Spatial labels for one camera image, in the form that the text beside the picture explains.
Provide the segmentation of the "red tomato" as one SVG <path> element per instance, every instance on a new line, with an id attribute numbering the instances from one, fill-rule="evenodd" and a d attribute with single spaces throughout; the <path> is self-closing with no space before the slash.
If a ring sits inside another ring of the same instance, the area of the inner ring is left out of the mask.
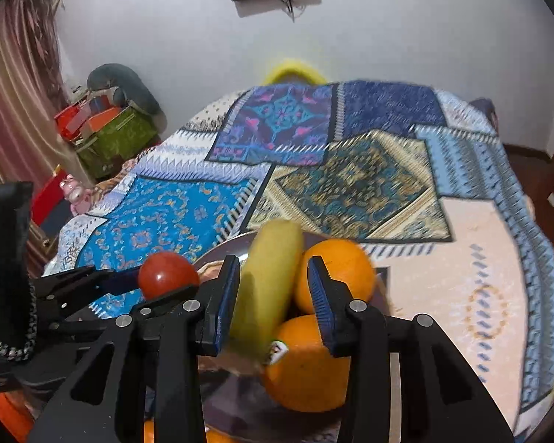
<path id="1" fill-rule="evenodd" d="M 141 266 L 138 285 L 146 300 L 161 297 L 187 286 L 199 286 L 195 267 L 183 256 L 162 251 L 150 255 Z"/>

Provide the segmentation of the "small mandarin orange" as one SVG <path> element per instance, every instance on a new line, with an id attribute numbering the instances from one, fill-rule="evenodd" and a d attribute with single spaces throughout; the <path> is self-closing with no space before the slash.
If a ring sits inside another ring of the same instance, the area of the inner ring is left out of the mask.
<path id="1" fill-rule="evenodd" d="M 154 443 L 155 434 L 154 434 L 154 421 L 147 420 L 143 425 L 143 441 L 144 443 Z"/>
<path id="2" fill-rule="evenodd" d="M 206 431 L 206 440 L 207 443 L 239 443 L 238 439 L 211 428 Z"/>

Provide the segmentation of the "large orange with sticker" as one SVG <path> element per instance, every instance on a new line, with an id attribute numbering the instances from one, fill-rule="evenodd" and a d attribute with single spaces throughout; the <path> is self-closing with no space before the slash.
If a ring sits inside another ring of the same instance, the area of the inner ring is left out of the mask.
<path id="1" fill-rule="evenodd" d="M 323 413 L 345 402 L 350 359 L 333 357 L 323 345 L 316 317 L 284 322 L 273 341 L 261 381 L 281 406 L 303 413 Z"/>

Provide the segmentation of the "peeled pomelo segment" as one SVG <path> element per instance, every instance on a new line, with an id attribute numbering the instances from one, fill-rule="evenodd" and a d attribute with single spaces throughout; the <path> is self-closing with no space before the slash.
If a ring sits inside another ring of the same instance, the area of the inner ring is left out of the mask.
<path id="1" fill-rule="evenodd" d="M 204 264 L 199 270 L 198 275 L 200 278 L 200 283 L 203 284 L 209 280 L 215 279 L 219 276 L 221 268 L 223 266 L 223 261 L 213 261 Z"/>

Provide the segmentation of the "red box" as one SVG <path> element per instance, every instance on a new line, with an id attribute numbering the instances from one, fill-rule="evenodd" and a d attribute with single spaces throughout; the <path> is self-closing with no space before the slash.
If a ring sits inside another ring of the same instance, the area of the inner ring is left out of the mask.
<path id="1" fill-rule="evenodd" d="M 64 199 L 61 184 L 68 173 L 58 165 L 52 172 L 52 176 L 38 191 L 32 201 L 31 219 L 36 226 L 41 226 L 56 206 Z"/>

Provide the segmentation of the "pink toy figure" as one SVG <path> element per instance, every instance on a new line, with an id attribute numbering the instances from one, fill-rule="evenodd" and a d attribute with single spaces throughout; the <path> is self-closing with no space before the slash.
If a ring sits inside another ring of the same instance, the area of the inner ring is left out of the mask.
<path id="1" fill-rule="evenodd" d="M 68 174 L 60 183 L 64 198 L 71 205 L 73 216 L 87 213 L 92 207 L 93 190 Z"/>

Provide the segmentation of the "dark purple round plate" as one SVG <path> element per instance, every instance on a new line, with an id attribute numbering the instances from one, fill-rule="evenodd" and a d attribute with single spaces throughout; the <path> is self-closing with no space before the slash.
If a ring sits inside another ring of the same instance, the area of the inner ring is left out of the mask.
<path id="1" fill-rule="evenodd" d="M 200 257 L 195 266 L 225 256 L 239 257 L 241 264 L 247 258 L 256 232 L 248 232 L 219 243 Z M 386 301 L 389 266 L 376 267 L 377 290 L 370 304 L 382 313 L 389 313 Z M 201 394 L 206 426 L 243 442 L 301 442 L 316 434 L 334 432 L 340 424 L 342 408 L 324 413 L 301 413 L 286 409 L 266 393 L 256 375 L 238 375 L 228 370 L 201 370 Z"/>

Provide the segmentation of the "green storage box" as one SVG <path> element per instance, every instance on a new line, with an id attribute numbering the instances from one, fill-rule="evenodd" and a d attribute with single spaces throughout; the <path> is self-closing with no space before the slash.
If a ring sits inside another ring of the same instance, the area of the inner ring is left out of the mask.
<path id="1" fill-rule="evenodd" d="M 121 165 L 159 139 L 152 119 L 132 107 L 123 109 L 99 131 L 83 138 L 75 151 L 95 180 L 113 176 Z"/>

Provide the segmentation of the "striped pink curtain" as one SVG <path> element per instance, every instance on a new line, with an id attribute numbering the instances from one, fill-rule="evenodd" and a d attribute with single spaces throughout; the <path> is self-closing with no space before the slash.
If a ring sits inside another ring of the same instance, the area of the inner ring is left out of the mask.
<path id="1" fill-rule="evenodd" d="M 52 0 L 0 1 L 0 183 L 35 187 L 61 165 L 86 175 L 57 130 L 68 106 Z"/>

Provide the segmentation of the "grey-green plush cushion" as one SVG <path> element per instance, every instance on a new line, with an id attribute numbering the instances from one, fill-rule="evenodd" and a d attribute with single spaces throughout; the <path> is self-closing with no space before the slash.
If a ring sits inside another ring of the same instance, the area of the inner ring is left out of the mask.
<path id="1" fill-rule="evenodd" d="M 87 77 L 89 105 L 94 114 L 110 107 L 131 107 L 153 119 L 159 133 L 167 128 L 167 118 L 152 92 L 130 67 L 106 63 Z"/>

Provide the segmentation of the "colourful patchwork bedspread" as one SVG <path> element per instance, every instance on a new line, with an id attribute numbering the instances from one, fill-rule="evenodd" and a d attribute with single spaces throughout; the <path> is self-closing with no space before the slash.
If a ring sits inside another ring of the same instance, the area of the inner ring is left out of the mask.
<path id="1" fill-rule="evenodd" d="M 221 98 L 67 223 L 47 272 L 196 260 L 272 220 L 385 268 L 392 314 L 440 324 L 516 441 L 547 415 L 554 247 L 488 117 L 442 90 L 357 80 Z"/>

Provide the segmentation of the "yellow blanket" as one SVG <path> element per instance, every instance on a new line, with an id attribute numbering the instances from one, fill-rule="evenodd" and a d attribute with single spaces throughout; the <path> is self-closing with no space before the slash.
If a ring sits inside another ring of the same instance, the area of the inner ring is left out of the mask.
<path id="1" fill-rule="evenodd" d="M 284 59 L 274 65 L 264 77 L 264 85 L 286 82 L 301 82 L 309 85 L 323 85 L 327 78 L 311 65 L 298 59 Z"/>

